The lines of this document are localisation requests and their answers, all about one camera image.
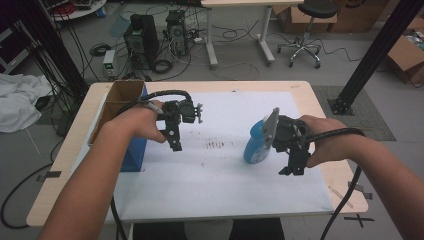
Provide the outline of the black metal frame post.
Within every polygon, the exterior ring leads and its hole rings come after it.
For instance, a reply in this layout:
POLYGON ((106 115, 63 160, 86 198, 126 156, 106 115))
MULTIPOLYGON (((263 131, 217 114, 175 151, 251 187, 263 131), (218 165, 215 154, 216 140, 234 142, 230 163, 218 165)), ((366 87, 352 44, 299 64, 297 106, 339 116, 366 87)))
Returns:
POLYGON ((399 1, 347 84, 335 99, 329 101, 330 110, 334 115, 351 114, 351 106, 359 93, 423 7, 424 0, 399 1))

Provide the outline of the thin wooden stick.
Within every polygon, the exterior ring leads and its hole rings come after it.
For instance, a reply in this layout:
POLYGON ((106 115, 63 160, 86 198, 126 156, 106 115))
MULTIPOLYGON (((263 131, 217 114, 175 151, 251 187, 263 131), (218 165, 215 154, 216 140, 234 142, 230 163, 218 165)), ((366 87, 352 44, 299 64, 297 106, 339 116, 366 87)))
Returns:
MULTIPOLYGON (((339 191, 337 191, 335 188, 333 188, 332 186, 328 186, 328 188, 340 199, 343 200, 345 195, 342 195, 339 191)), ((353 209, 353 204, 350 203, 349 201, 346 202, 346 205, 349 206, 350 208, 353 209)))

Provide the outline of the black swivel stool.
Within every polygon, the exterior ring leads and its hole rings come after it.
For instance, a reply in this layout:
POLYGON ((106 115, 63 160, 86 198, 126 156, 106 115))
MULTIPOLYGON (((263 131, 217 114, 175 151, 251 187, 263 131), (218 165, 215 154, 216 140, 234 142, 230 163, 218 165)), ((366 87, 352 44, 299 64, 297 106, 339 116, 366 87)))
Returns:
POLYGON ((315 68, 321 67, 319 53, 321 46, 313 44, 309 41, 312 28, 312 23, 315 18, 326 19, 337 16, 337 5, 332 0, 304 0, 296 6, 301 12, 311 17, 309 26, 304 33, 295 33, 296 37, 293 40, 285 40, 277 45, 277 52, 280 53, 282 48, 292 48, 294 52, 290 56, 289 66, 292 67, 297 55, 301 52, 308 53, 315 60, 315 68))

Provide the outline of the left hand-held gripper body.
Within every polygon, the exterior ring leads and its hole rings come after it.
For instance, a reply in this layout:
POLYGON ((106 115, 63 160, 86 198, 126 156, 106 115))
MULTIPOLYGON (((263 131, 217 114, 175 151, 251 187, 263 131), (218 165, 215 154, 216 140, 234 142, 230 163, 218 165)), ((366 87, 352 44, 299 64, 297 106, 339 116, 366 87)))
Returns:
POLYGON ((195 105, 191 100, 167 101, 157 110, 157 120, 165 122, 166 130, 177 129, 181 122, 192 124, 198 120, 201 123, 202 107, 202 104, 195 105))

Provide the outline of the round white table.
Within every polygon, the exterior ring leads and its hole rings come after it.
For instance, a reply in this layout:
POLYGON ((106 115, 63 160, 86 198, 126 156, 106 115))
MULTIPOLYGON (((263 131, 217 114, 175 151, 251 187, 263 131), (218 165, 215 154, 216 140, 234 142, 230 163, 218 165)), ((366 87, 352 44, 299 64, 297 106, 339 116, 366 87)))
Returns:
POLYGON ((106 16, 107 0, 63 0, 60 4, 54 5, 50 10, 50 17, 53 21, 66 21, 95 14, 102 18, 106 16))

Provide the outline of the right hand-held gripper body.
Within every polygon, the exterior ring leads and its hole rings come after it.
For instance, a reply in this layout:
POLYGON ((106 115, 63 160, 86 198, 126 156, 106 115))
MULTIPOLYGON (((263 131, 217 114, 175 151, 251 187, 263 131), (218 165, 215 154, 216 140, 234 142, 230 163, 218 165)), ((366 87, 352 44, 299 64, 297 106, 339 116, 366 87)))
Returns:
POLYGON ((274 148, 277 152, 308 152, 309 144, 306 142, 306 136, 309 130, 306 124, 299 119, 280 115, 279 112, 280 109, 276 107, 264 119, 262 126, 264 150, 269 152, 274 148))

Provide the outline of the person's right hand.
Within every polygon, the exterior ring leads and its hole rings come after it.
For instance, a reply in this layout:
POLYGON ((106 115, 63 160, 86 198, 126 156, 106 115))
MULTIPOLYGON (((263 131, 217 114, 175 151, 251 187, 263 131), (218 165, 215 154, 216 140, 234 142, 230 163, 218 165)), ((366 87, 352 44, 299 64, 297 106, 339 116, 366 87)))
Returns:
MULTIPOLYGON (((344 124, 335 119, 303 115, 301 120, 306 123, 313 134, 345 128, 344 124)), ((356 135, 339 135, 316 141, 315 151, 309 157, 306 166, 312 168, 325 162, 348 159, 351 154, 349 144, 355 138, 356 135)))

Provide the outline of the white power supply unit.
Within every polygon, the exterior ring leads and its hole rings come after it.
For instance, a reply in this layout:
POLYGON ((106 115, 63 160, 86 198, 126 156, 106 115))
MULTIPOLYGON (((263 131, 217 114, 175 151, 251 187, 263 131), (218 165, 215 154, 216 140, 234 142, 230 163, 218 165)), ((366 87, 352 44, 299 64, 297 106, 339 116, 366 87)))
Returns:
POLYGON ((108 77, 114 78, 116 76, 117 64, 115 62, 114 50, 107 50, 105 52, 104 59, 103 59, 103 67, 104 67, 104 72, 107 74, 108 77))

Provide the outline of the person's dark trousers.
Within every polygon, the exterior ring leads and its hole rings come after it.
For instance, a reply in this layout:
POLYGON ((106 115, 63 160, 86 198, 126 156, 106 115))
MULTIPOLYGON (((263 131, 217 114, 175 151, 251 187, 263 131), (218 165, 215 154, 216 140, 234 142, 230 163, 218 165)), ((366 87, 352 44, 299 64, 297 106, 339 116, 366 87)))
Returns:
MULTIPOLYGON (((183 222, 136 223, 133 240, 188 240, 183 222)), ((279 218, 234 219, 227 240, 285 240, 279 218)))

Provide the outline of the person's left hand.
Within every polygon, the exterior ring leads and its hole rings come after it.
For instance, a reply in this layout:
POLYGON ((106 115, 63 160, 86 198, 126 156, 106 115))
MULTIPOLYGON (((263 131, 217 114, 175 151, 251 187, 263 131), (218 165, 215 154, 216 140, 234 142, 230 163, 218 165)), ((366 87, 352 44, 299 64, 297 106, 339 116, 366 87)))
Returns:
POLYGON ((118 143, 141 137, 164 143, 166 137, 156 125, 158 113, 150 108, 134 106, 105 124, 107 135, 118 143))

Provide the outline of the white-legged wooden desk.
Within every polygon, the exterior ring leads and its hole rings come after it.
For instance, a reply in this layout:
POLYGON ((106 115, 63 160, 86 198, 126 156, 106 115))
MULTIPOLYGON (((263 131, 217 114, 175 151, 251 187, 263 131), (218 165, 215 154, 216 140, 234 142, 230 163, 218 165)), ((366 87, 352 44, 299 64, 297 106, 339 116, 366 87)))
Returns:
POLYGON ((227 6, 263 6, 264 13, 262 19, 261 32, 256 36, 256 41, 265 56, 265 63, 270 66, 275 62, 275 58, 266 42, 268 26, 272 7, 274 5, 295 6, 303 3, 304 0, 201 0, 201 5, 207 10, 207 27, 206 27, 206 50, 209 57, 209 63, 212 68, 218 65, 217 56, 212 40, 212 9, 216 7, 227 6))

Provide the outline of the grey floor mat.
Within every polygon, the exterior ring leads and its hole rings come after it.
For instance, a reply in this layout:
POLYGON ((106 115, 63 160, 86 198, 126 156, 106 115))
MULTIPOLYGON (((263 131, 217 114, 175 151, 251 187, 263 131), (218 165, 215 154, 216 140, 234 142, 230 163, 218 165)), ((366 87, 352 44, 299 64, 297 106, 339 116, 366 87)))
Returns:
POLYGON ((327 118, 334 118, 348 127, 360 129, 367 137, 377 141, 396 140, 365 90, 359 93, 347 113, 335 115, 331 111, 330 102, 337 98, 343 86, 313 86, 312 89, 327 118))

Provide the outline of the blue spray bottle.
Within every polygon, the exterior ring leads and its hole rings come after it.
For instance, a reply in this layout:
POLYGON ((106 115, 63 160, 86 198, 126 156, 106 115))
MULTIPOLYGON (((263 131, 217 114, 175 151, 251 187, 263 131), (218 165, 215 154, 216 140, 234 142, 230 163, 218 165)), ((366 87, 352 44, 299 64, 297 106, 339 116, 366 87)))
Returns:
POLYGON ((275 138, 275 125, 269 119, 262 119, 250 129, 250 139, 246 144, 243 158, 249 164, 265 160, 275 138))

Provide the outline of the large black computer tower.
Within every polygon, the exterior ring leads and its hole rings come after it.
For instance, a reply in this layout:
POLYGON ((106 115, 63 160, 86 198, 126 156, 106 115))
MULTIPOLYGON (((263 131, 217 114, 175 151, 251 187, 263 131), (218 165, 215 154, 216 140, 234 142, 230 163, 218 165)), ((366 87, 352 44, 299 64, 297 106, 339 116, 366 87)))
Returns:
POLYGON ((151 69, 159 52, 159 40, 152 15, 132 14, 130 25, 124 33, 124 41, 131 58, 141 68, 151 69))

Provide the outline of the small black computer tower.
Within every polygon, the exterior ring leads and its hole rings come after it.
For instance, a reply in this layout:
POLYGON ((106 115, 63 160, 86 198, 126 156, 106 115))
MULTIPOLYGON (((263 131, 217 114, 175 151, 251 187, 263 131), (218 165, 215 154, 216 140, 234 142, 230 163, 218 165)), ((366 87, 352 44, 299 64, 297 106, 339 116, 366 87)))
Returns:
POLYGON ((170 49, 175 56, 186 56, 188 40, 184 10, 170 10, 166 18, 170 49))

